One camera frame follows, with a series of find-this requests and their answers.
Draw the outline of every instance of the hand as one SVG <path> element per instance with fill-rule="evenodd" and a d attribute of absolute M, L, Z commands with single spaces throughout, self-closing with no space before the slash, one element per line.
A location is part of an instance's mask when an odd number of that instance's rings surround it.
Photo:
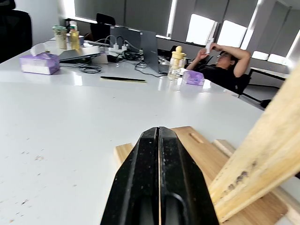
<path fill-rule="evenodd" d="M 208 56 L 208 54 L 206 54 L 206 48 L 203 48 L 198 52 L 195 60 L 200 62 L 201 60 L 205 59 L 206 56 Z"/>
<path fill-rule="evenodd" d="M 222 50 L 222 46 L 218 45 L 217 43 L 211 43 L 210 45 L 210 51 L 211 50 L 216 50 L 217 52 Z"/>

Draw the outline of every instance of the eyeglasses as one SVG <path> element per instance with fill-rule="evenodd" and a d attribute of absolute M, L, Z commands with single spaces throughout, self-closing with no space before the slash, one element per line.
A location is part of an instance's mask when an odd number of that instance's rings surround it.
<path fill-rule="evenodd" d="M 217 59 L 223 58 L 223 57 L 228 57 L 228 54 L 222 54 L 222 55 L 218 55 Z"/>

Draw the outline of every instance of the ceiling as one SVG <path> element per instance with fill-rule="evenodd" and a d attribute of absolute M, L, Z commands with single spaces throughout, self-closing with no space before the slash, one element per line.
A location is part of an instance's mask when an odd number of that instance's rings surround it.
<path fill-rule="evenodd" d="M 300 0 L 278 0 L 279 2 L 292 6 L 293 9 L 300 9 Z"/>

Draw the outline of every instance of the black plastic part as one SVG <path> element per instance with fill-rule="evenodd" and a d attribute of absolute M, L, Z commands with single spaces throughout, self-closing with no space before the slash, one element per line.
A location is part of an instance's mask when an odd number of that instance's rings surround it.
<path fill-rule="evenodd" d="M 161 127 L 159 146 L 162 224 L 218 225 L 203 174 L 175 132 Z"/>
<path fill-rule="evenodd" d="M 118 170 L 102 225 L 158 225 L 158 128 L 145 131 Z"/>
<path fill-rule="evenodd" d="M 219 224 L 201 170 L 172 130 L 155 127 L 118 170 L 101 225 L 158 225 L 159 189 L 162 225 Z"/>

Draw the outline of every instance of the purple tissue box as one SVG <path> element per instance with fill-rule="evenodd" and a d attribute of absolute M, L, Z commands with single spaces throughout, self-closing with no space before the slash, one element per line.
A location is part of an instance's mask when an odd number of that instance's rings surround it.
<path fill-rule="evenodd" d="M 187 70 L 183 74 L 183 80 L 186 82 L 186 84 L 203 86 L 205 79 L 202 73 L 193 70 Z"/>
<path fill-rule="evenodd" d="M 54 74 L 60 69 L 58 55 L 41 53 L 37 56 L 24 55 L 20 58 L 21 69 L 25 73 Z"/>

